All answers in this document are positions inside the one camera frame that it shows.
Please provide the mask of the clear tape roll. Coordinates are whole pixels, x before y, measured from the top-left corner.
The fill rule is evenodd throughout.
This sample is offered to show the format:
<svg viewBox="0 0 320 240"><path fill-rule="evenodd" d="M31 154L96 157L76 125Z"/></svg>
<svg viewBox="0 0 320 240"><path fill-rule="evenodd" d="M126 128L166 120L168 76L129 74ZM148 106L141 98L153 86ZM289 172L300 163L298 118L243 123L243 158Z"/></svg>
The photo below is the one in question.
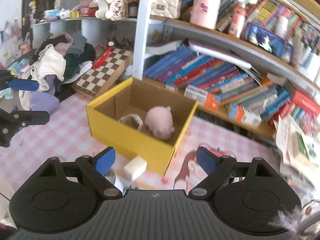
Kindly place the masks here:
<svg viewBox="0 0 320 240"><path fill-rule="evenodd" d="M123 182L121 181L121 178L116 174L116 172L112 168L106 172L105 178L110 183L112 183L121 193L124 192Z"/></svg>

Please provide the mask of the pink plush pig toy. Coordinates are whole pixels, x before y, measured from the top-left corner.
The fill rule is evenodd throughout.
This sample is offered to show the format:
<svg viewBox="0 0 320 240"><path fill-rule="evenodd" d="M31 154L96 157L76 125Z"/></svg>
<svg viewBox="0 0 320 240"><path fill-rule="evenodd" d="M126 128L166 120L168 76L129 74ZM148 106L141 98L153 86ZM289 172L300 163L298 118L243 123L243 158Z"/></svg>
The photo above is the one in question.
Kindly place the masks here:
<svg viewBox="0 0 320 240"><path fill-rule="evenodd" d="M159 140L169 139L175 131L170 106L156 106L150 109L144 124Z"/></svg>

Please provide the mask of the white sponge block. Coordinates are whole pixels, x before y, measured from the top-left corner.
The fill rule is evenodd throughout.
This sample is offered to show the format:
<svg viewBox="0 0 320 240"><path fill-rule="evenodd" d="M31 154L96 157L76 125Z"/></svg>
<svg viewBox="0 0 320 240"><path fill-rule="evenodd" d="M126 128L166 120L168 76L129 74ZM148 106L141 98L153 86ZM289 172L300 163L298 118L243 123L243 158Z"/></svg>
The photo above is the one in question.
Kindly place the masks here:
<svg viewBox="0 0 320 240"><path fill-rule="evenodd" d="M147 161L140 156L136 156L123 169L124 177L129 181L139 178L147 169Z"/></svg>

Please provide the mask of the pile of clothes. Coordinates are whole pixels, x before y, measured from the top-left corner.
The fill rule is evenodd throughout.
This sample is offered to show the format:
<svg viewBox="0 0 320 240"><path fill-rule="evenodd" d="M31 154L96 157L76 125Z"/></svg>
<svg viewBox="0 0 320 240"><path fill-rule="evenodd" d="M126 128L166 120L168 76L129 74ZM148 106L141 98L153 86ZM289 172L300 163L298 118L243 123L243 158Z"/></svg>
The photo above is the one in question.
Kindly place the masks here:
<svg viewBox="0 0 320 240"><path fill-rule="evenodd" d="M95 57L94 47L81 34L63 33L46 39L33 55L34 63L25 68L21 76L39 85L35 91L19 91L22 109L55 111L60 103L56 93L61 86L73 83L91 68Z"/></svg>

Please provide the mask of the small orange white box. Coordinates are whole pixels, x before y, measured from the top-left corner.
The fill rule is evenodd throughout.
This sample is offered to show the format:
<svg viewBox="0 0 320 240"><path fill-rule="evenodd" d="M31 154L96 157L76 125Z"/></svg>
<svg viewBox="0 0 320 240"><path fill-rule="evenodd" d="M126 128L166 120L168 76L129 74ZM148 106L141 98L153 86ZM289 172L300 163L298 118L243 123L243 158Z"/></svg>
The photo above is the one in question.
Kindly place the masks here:
<svg viewBox="0 0 320 240"><path fill-rule="evenodd" d="M253 127L258 127L262 122L259 113L233 103L228 107L228 117Z"/></svg>

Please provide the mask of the yellow cardboard box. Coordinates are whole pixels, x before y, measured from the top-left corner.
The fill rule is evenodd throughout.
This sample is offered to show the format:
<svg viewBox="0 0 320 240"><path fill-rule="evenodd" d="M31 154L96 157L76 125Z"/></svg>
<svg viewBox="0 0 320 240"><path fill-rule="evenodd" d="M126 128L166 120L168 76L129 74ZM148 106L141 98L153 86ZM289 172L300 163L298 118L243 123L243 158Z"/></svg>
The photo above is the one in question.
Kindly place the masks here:
<svg viewBox="0 0 320 240"><path fill-rule="evenodd" d="M167 140L157 139L145 124L120 122L129 114L145 120L148 111L157 106L171 109L175 130ZM142 157L149 170L164 175L196 107L195 100L131 77L91 101L86 111L94 139L114 147L127 159Z"/></svg>

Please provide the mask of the white orange usmile box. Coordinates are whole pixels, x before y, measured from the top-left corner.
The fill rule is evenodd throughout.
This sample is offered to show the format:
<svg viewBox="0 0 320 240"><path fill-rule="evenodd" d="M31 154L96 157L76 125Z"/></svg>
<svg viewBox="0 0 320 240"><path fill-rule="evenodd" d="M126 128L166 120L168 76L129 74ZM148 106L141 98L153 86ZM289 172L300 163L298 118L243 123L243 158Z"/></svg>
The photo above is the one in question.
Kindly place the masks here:
<svg viewBox="0 0 320 240"><path fill-rule="evenodd" d="M200 105L208 109L216 110L220 106L221 99L213 93L202 90L192 85L187 85L184 96L196 100Z"/></svg>

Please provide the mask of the wooden chessboard box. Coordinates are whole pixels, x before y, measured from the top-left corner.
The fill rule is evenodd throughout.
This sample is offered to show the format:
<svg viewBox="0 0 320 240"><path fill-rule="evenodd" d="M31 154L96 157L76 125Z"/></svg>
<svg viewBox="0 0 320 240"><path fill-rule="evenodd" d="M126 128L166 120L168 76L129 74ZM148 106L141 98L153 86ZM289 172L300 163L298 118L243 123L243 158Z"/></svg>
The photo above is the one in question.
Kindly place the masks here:
<svg viewBox="0 0 320 240"><path fill-rule="evenodd" d="M73 83L72 87L74 91L91 100L100 96L114 85L126 68L132 63L132 59L133 52L112 47L109 57L99 68L93 69L91 67Z"/></svg>

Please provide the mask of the row of leaning books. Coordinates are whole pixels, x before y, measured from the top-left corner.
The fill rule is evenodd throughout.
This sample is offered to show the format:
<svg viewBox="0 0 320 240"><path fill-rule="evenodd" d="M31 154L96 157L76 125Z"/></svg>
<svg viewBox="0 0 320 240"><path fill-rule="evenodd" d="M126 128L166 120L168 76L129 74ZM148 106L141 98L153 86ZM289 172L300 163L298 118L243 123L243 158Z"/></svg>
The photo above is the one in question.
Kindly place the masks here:
<svg viewBox="0 0 320 240"><path fill-rule="evenodd" d="M241 58L196 42L148 46L146 53L155 60L144 70L145 77L182 91L192 85L213 93L227 111L233 103L259 113L263 122L291 100L287 87L270 75L262 76Z"/></svg>

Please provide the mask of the red plastic toy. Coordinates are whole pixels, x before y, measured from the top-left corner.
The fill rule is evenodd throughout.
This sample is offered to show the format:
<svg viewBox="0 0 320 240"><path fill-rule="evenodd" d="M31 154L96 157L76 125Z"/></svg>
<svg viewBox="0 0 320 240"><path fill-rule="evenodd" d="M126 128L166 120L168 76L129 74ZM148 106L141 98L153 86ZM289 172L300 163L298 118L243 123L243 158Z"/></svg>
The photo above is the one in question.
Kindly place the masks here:
<svg viewBox="0 0 320 240"><path fill-rule="evenodd" d="M99 57L99 59L97 59L93 65L92 68L93 69L97 69L99 68L109 57L110 53L111 53L111 49L112 47L108 47L107 50L103 53L103 55L101 55L101 57Z"/></svg>

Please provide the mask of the small red white box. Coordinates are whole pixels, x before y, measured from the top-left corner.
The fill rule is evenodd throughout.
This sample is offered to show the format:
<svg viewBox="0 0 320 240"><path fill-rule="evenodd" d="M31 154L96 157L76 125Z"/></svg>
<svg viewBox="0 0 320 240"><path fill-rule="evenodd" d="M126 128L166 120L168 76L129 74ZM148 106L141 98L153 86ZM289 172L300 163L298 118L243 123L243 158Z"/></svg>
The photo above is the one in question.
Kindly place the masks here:
<svg viewBox="0 0 320 240"><path fill-rule="evenodd" d="M165 89L168 89L170 91L178 92L178 88L175 85L165 84Z"/></svg>

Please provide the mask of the white floral plush toy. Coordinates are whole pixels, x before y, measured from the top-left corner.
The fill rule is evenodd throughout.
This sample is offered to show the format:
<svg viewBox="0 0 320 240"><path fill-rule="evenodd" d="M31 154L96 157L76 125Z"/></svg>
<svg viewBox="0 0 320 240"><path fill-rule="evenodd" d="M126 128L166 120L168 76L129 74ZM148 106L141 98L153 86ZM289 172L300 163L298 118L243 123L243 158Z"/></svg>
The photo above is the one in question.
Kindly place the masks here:
<svg viewBox="0 0 320 240"><path fill-rule="evenodd" d="M98 5L95 17L101 20L121 21L129 17L130 0L93 0Z"/></svg>

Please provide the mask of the smartphone with lit screen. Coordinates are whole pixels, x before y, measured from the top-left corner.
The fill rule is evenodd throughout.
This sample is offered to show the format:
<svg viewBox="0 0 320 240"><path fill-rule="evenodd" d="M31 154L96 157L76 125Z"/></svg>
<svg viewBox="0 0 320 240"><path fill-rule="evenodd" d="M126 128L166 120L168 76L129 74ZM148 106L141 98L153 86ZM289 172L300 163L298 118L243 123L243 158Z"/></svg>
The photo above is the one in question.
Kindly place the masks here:
<svg viewBox="0 0 320 240"><path fill-rule="evenodd" d="M282 56L286 44L281 37L253 23L248 24L244 40L278 58Z"/></svg>

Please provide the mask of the pink lotion bottle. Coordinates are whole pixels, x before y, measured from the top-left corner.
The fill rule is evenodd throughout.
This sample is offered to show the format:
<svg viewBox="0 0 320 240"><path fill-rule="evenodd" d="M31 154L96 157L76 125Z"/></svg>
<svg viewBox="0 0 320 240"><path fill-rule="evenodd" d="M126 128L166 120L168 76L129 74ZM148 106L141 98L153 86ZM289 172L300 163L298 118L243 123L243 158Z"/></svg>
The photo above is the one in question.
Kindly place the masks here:
<svg viewBox="0 0 320 240"><path fill-rule="evenodd" d="M246 0L237 0L238 5L234 8L232 20L229 25L228 35L239 38L246 20Z"/></svg>

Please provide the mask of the white quilted handbag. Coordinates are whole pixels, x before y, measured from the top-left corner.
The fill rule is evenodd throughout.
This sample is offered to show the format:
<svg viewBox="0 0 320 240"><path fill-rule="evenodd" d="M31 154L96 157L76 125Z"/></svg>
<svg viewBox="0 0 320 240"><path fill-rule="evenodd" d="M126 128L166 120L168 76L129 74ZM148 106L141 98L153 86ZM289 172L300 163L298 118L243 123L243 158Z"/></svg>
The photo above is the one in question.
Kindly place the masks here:
<svg viewBox="0 0 320 240"><path fill-rule="evenodd" d="M181 0L152 0L150 15L178 19Z"/></svg>

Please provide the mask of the pink cylindrical cup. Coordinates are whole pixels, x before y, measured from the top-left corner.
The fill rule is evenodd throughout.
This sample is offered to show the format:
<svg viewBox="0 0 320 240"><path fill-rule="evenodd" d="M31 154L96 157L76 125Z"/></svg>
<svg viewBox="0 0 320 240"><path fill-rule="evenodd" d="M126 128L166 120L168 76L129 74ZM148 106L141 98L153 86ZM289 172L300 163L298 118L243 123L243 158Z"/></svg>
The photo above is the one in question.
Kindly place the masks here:
<svg viewBox="0 0 320 240"><path fill-rule="evenodd" d="M194 0L189 22L206 29L215 29L220 2L221 0Z"/></svg>

